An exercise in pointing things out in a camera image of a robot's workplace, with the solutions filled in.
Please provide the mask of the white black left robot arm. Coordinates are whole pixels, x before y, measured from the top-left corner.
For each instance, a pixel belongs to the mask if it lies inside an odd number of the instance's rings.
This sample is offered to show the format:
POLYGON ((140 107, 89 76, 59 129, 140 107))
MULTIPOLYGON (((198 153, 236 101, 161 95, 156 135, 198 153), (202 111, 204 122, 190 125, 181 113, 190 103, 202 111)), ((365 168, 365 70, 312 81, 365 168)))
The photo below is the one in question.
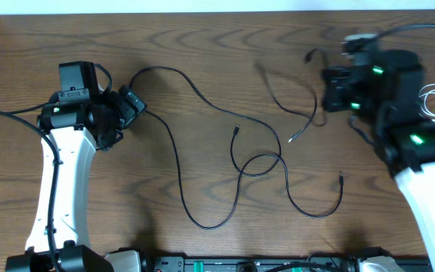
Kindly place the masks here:
POLYGON ((98 63, 59 65, 61 90, 41 105, 37 124, 44 165, 35 221, 25 252, 7 271, 141 271, 136 249, 105 256, 91 249, 87 229, 88 184, 97 151, 123 139, 146 104, 127 86, 113 91, 97 82, 98 63))

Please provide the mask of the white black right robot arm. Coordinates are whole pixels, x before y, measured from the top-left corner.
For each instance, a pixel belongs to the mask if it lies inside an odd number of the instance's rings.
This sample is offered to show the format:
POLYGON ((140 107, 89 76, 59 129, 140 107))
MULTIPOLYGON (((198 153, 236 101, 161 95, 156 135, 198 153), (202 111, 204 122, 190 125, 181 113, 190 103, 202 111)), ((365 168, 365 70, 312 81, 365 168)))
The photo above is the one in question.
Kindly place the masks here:
POLYGON ((364 50, 347 66, 322 70, 322 106, 370 126, 367 138, 409 204, 435 270, 435 122, 421 114, 423 77, 414 52, 364 50))

